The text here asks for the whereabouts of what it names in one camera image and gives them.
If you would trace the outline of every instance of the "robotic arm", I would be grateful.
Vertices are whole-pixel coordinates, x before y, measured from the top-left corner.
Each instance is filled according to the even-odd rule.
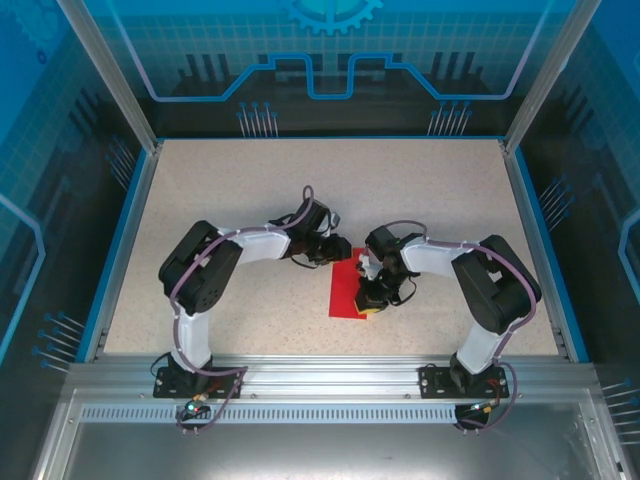
[[[307,210],[307,202],[312,201]],[[286,229],[285,221],[297,223]],[[183,361],[174,346],[169,365],[188,377],[196,369],[211,368],[208,344],[210,310],[220,300],[238,265],[258,260],[278,260],[305,255],[315,266],[351,257],[351,244],[332,233],[340,217],[316,200],[305,200],[295,214],[272,220],[262,228],[240,231],[215,247],[180,287],[176,301],[180,308],[178,339]],[[160,268],[159,277],[167,297],[185,275],[194,259],[212,242],[231,230],[216,228],[201,220],[195,223]]]
[[[503,263],[472,248],[473,243],[438,242],[418,233],[397,238],[386,226],[372,231],[365,243],[367,248],[358,264],[362,277],[355,300],[361,313],[405,303],[415,290],[401,299],[400,287],[421,273],[458,279],[475,320],[464,344],[451,358],[451,380],[464,394],[491,368],[511,334],[509,327],[531,310],[521,279]],[[511,264],[533,290],[536,302],[540,301],[540,287],[504,238],[492,235],[475,245],[495,252]]]

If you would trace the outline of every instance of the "red paper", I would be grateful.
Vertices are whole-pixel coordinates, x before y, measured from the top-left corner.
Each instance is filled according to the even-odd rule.
[[[348,260],[333,264],[331,275],[331,298],[329,300],[329,316],[338,318],[358,318],[366,320],[356,310],[356,293],[360,285],[360,274],[356,270],[363,248],[354,248],[353,255]]]

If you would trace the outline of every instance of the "beige work surface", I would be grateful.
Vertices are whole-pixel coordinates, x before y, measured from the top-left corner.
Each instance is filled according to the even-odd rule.
[[[502,235],[533,271],[495,140],[171,140],[164,143],[111,324],[108,354],[159,353],[171,309],[158,269],[200,219],[226,228],[294,212],[305,184],[362,246],[374,228],[425,222],[443,240]],[[408,230],[398,229],[398,233]],[[242,265],[214,307],[214,353],[451,354],[472,317],[455,279],[423,274],[407,304],[367,320],[330,318],[331,267],[289,260]],[[547,311],[514,336],[510,354],[557,354]]]

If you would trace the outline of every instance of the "gear graphic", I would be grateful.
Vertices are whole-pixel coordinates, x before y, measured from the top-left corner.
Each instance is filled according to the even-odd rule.
[[[281,0],[281,4],[300,28],[333,35],[336,30],[346,34],[349,28],[360,28],[362,20],[371,20],[373,10],[382,7],[382,0]]]
[[[0,13],[13,13],[23,33],[41,50],[58,33],[56,8],[55,0],[0,0]]]

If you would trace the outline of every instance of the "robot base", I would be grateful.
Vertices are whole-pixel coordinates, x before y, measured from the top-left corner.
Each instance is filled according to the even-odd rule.
[[[233,384],[237,380],[236,375],[227,375],[224,377],[207,377],[197,373],[184,370],[175,360],[168,356],[169,365],[160,367],[156,375],[155,385],[153,387],[154,398],[193,398],[194,396],[207,392],[209,398],[225,399],[233,388]],[[211,358],[203,367],[203,370],[210,372],[223,372],[233,367],[213,367],[213,358]],[[240,389],[238,387],[231,398],[240,398]]]
[[[428,364],[418,369],[418,384],[420,396],[423,399],[434,398],[466,398],[466,399],[493,399],[496,392],[488,383],[489,380],[497,380],[500,385],[500,398],[509,398],[509,385],[504,369],[490,366],[483,372],[473,376],[473,382],[462,393],[451,378],[450,367],[437,367]]]

